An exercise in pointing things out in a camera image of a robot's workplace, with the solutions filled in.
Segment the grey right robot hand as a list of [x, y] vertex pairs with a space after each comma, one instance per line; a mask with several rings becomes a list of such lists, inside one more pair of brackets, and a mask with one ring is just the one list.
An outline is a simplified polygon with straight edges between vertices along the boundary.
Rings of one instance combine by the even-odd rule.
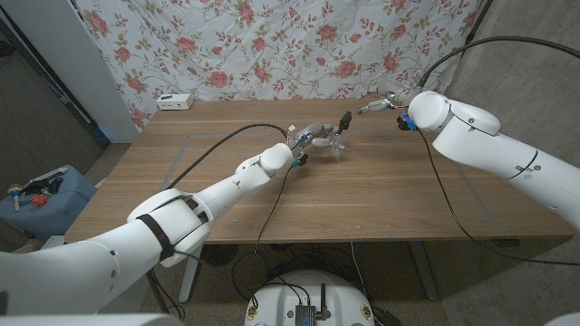
[[369, 112], [383, 110], [397, 110], [407, 108], [411, 101], [422, 92], [419, 87], [411, 87], [397, 81], [381, 81], [372, 84], [366, 91], [363, 91], [358, 100], [377, 95], [378, 99], [357, 110], [358, 115]]

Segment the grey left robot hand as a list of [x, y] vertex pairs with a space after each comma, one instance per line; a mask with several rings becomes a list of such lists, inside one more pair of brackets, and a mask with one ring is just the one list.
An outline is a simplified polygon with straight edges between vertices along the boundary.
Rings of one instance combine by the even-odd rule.
[[314, 122], [291, 136], [286, 145], [291, 149], [293, 160], [291, 167], [303, 166], [308, 156], [304, 149], [309, 145], [318, 148], [330, 148], [331, 153], [339, 154], [344, 149], [344, 144], [339, 142], [341, 134], [339, 127], [330, 123]]

